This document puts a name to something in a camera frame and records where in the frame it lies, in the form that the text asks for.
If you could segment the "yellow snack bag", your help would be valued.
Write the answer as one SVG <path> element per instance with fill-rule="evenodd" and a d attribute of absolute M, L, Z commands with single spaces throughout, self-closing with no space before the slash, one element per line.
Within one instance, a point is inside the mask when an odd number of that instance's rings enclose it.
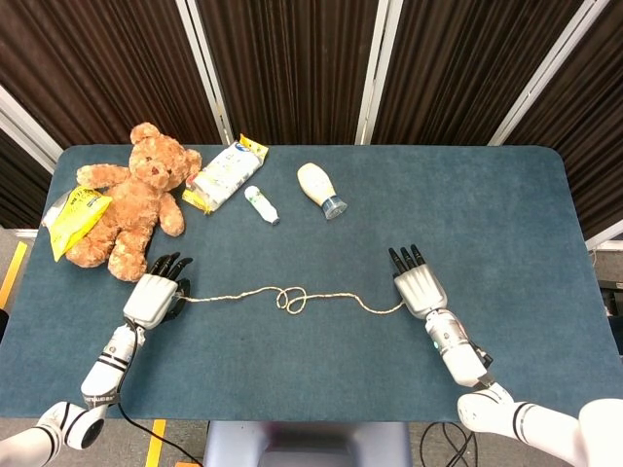
<path fill-rule="evenodd" d="M 97 190 L 77 186 L 51 205 L 41 225 L 49 232 L 56 262 L 93 228 L 112 200 Z"/>

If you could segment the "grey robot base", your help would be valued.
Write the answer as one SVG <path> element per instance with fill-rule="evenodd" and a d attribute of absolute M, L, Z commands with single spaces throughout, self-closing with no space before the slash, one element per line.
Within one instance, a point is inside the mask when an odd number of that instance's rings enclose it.
<path fill-rule="evenodd" d="M 413 467 L 409 425 L 212 421 L 203 467 Z"/>

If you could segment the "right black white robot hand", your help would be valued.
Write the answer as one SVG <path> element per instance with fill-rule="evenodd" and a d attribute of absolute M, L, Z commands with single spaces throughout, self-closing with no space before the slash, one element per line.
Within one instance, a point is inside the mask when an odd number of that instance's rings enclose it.
<path fill-rule="evenodd" d="M 388 254 L 396 267 L 394 285 L 412 315 L 425 319 L 430 312 L 447 306 L 446 292 L 415 244 L 410 250 L 401 247 L 400 253 L 389 248 Z"/>

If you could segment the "blue table cover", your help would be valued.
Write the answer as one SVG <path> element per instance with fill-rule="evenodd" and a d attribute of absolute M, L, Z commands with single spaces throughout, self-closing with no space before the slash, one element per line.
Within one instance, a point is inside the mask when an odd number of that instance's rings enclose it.
<path fill-rule="evenodd" d="M 327 220 L 297 171 L 348 205 Z M 122 391 L 136 418 L 453 420 L 461 389 L 400 305 L 388 249 L 415 244 L 517 399 L 577 414 L 623 398 L 623 364 L 561 157 L 538 146 L 273 146 L 243 194 L 186 230 L 192 301 L 146 335 Z"/>

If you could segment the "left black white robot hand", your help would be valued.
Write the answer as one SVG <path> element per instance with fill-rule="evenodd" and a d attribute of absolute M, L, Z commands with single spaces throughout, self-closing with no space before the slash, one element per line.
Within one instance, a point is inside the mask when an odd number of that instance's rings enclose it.
<path fill-rule="evenodd" d="M 191 292 L 191 281 L 179 275 L 192 262 L 190 257 L 181 258 L 179 252 L 159 257 L 132 290 L 123 308 L 126 321 L 151 330 L 175 319 Z"/>

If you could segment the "small white bottle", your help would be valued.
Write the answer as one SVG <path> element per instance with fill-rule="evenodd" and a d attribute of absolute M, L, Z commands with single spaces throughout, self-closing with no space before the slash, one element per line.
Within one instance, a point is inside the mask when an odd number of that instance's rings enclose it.
<path fill-rule="evenodd" d="M 272 226 L 279 223 L 280 218 L 277 210 L 258 187 L 253 185 L 248 186 L 244 190 L 244 196 L 264 221 Z"/>

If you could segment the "cream bottle with blue cap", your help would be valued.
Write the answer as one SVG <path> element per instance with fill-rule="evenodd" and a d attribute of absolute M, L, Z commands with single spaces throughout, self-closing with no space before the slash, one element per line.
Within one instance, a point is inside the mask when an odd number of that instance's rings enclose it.
<path fill-rule="evenodd" d="M 335 219 L 348 208 L 337 195 L 328 174 L 315 163 L 305 163 L 297 171 L 303 192 L 317 204 L 327 220 Z"/>

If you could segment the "white pack with yellow ends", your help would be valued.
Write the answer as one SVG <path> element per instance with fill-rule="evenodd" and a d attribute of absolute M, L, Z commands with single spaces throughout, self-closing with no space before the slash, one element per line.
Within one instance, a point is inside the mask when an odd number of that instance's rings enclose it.
<path fill-rule="evenodd" d="M 186 180 L 182 199 L 204 214 L 218 210 L 265 162 L 269 148 L 244 134 Z"/>

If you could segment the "brown teddy bear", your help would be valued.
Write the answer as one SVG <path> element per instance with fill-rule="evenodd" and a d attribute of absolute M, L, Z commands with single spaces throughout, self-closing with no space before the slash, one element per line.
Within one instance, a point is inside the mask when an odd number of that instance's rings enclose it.
<path fill-rule="evenodd" d="M 171 191 L 202 168 L 201 154 L 145 122 L 130 132 L 126 166 L 110 163 L 80 167 L 80 186 L 102 190 L 111 198 L 102 217 L 65 253 L 83 268 L 105 264 L 122 281 L 137 281 L 147 271 L 146 250 L 154 228 L 183 234 L 185 221 Z"/>

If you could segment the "yellow floor tape strip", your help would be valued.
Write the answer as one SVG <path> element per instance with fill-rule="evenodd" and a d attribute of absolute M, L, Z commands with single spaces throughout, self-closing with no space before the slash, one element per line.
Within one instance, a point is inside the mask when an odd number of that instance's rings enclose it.
<path fill-rule="evenodd" d="M 155 419 L 152 424 L 150 443 L 147 450 L 145 467 L 159 467 L 163 449 L 162 437 L 165 434 L 166 420 Z"/>
<path fill-rule="evenodd" d="M 9 301 L 12 289 L 16 283 L 18 273 L 27 249 L 28 245 L 20 240 L 3 279 L 2 285 L 0 286 L 0 308 L 2 309 L 5 308 L 7 302 Z"/>

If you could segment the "white partition post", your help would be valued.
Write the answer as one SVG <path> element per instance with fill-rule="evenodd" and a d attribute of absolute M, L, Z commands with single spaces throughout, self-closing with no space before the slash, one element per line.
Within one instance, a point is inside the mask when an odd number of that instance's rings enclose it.
<path fill-rule="evenodd" d="M 2 85 L 0 129 L 49 173 L 55 172 L 62 147 Z"/>
<path fill-rule="evenodd" d="M 404 0 L 379 0 L 357 119 L 355 145 L 370 145 Z"/>
<path fill-rule="evenodd" d="M 503 117 L 488 146 L 500 146 L 508 139 L 609 3 L 610 0 L 582 1 Z"/>
<path fill-rule="evenodd" d="M 175 0 L 191 53 L 199 72 L 207 103 L 222 143 L 234 142 L 232 126 L 225 105 L 215 63 L 208 45 L 197 0 Z"/>
<path fill-rule="evenodd" d="M 617 223 L 585 241 L 588 252 L 623 251 L 623 223 Z"/>

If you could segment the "brown pleated curtain panel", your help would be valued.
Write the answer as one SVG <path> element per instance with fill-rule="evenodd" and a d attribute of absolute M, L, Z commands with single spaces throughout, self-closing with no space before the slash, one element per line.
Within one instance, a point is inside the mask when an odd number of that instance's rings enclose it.
<path fill-rule="evenodd" d="M 0 128 L 0 226 L 37 229 L 52 174 Z"/>
<path fill-rule="evenodd" d="M 583 0 L 404 0 L 375 144 L 485 145 Z"/>
<path fill-rule="evenodd" d="M 355 140 L 379 0 L 196 0 L 234 134 Z"/>
<path fill-rule="evenodd" d="M 175 0 L 0 0 L 0 86 L 63 148 L 221 141 Z"/>
<path fill-rule="evenodd" d="M 506 142 L 561 156 L 586 239 L 623 220 L 623 0 L 608 0 Z"/>

